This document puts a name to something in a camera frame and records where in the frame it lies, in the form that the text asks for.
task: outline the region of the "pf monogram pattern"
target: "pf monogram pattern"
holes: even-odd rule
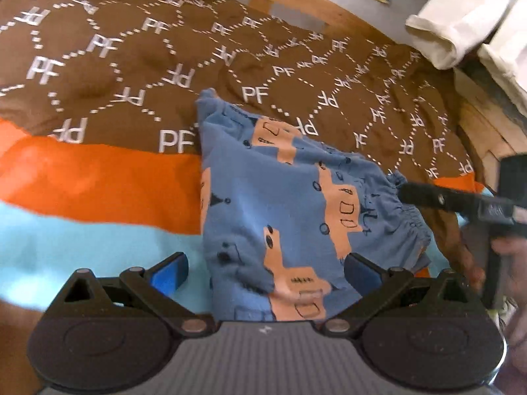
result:
[[[450,73],[236,0],[2,0],[0,117],[33,135],[199,153],[202,89],[426,182],[471,172]]]

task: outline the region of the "white towel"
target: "white towel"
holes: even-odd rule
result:
[[[480,44],[510,0],[429,0],[406,20],[414,47],[437,69],[449,69]]]
[[[527,0],[514,0],[492,41],[480,47],[478,56],[527,117]]]

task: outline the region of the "hand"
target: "hand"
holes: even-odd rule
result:
[[[513,256],[507,295],[515,299],[520,308],[527,306],[527,239],[496,239],[492,241],[492,249],[497,254]]]
[[[483,288],[485,271],[476,264],[474,256],[467,248],[462,248],[457,261],[452,263],[452,267],[454,270],[464,274],[470,286],[477,292]]]
[[[527,395],[527,239],[496,239],[492,249],[513,258],[507,295],[518,303],[518,310],[505,329],[509,352],[495,385],[506,395]]]

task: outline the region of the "gray gripper base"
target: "gray gripper base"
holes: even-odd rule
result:
[[[63,395],[51,388],[40,395]],[[186,340],[153,378],[116,395],[417,395],[385,380],[344,339],[309,322],[227,322]],[[463,395],[497,395],[488,386]]]

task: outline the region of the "black handheld device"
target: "black handheld device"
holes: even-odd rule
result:
[[[512,258],[496,254],[491,240],[509,235],[527,237],[527,154],[500,161],[496,197],[406,183],[399,190],[399,199],[416,206],[457,212],[468,219],[462,230],[465,243],[486,272],[481,301],[486,308],[501,308]]]
[[[40,395],[492,395],[505,341],[464,278],[417,278],[357,254],[363,298],[326,322],[214,322],[168,297],[188,274],[78,269],[31,334]]]

